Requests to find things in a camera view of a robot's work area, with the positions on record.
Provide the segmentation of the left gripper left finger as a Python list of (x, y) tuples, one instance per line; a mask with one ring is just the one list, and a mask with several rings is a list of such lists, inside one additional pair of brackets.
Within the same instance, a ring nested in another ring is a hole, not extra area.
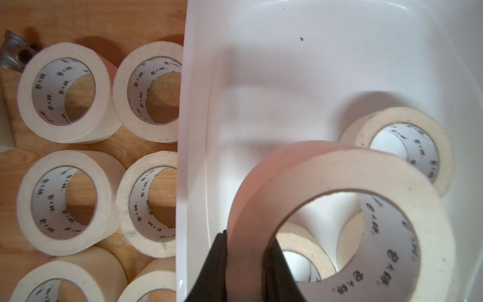
[(186, 302), (226, 302), (226, 230), (215, 237), (201, 272)]

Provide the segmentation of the masking tape roll three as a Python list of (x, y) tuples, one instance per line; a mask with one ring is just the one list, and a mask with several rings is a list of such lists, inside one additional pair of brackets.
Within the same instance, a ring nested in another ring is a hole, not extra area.
[[(16, 213), (23, 235), (37, 250), (52, 256), (79, 253), (119, 228), (116, 193), (126, 169), (98, 151), (62, 150), (37, 161), (25, 174)], [(88, 225), (74, 219), (65, 202), (67, 187), (78, 172), (92, 181), (97, 196)]]

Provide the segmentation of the masking tape roll four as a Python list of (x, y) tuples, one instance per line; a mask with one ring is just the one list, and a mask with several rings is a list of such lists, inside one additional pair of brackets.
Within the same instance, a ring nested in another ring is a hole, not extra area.
[[(39, 137), (56, 143), (96, 143), (121, 127), (112, 98), (117, 68), (82, 45), (60, 43), (43, 49), (23, 70), (17, 105), (26, 126)], [(94, 98), (77, 120), (68, 117), (65, 97), (73, 82), (91, 75)]]

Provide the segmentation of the masking tape roll ten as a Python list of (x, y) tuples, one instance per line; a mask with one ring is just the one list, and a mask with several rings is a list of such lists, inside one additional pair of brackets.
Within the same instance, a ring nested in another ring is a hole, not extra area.
[(176, 258), (152, 261), (126, 287), (118, 301), (176, 301)]

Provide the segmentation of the masking tape roll five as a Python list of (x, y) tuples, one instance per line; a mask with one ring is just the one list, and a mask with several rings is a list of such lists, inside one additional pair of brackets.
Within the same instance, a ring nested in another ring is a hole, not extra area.
[(128, 168), (116, 194), (119, 229), (135, 249), (154, 258), (176, 255), (176, 229), (157, 220), (148, 198), (155, 177), (168, 168), (177, 168), (176, 152), (148, 154)]

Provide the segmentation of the masking tape roll two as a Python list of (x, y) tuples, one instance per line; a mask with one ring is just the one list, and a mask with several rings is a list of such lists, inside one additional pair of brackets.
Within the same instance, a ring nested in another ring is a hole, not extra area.
[(363, 195), (364, 237), (353, 260), (308, 301), (455, 301), (456, 253), (443, 203), (428, 178), (402, 159), (368, 148), (307, 141), (280, 148), (242, 182), (227, 227), (229, 301), (263, 301), (263, 261), (280, 226), (320, 195)]

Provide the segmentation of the masking tape roll nine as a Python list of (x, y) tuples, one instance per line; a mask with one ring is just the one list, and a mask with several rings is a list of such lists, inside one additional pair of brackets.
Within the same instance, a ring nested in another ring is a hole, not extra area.
[(455, 165), (443, 128), (421, 111), (386, 108), (359, 118), (343, 132), (340, 142), (393, 154), (423, 173), (444, 197)]

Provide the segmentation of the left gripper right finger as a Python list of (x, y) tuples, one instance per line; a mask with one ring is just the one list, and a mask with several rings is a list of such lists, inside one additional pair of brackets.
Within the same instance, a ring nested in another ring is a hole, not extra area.
[(262, 267), (263, 301), (305, 302), (277, 239), (274, 239), (271, 246), (266, 250)]

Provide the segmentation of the white plastic storage tray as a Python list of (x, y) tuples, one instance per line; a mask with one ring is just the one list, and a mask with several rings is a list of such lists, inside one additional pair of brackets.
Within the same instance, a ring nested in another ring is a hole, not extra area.
[(190, 1), (182, 65), (177, 301), (256, 164), (390, 106), (451, 141), (460, 290), (482, 300), (481, 1)]

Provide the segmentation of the masking tape roll one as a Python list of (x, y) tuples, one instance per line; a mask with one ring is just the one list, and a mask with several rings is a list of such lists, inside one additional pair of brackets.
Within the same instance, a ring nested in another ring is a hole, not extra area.
[(136, 136), (158, 143), (178, 141), (179, 119), (157, 123), (147, 108), (148, 90), (159, 77), (182, 72), (183, 46), (159, 41), (131, 52), (113, 83), (113, 101), (122, 125)]

